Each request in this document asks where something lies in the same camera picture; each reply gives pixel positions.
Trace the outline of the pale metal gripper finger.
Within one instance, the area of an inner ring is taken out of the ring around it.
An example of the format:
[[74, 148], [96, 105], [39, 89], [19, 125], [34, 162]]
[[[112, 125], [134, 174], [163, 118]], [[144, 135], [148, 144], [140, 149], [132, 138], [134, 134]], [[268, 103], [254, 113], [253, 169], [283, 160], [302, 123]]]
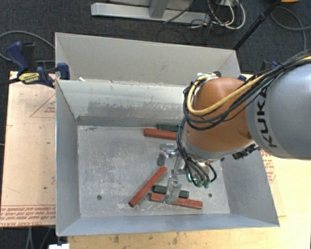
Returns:
[[172, 204], [173, 202], [176, 202], [178, 196], [180, 195], [181, 186], [182, 185], [179, 182], [178, 176], [170, 175], [168, 178], [166, 194], [163, 198], [163, 203]]
[[160, 144], [159, 155], [157, 158], [157, 166], [162, 167], [166, 163], [166, 159], [175, 157], [175, 148], [173, 143]]

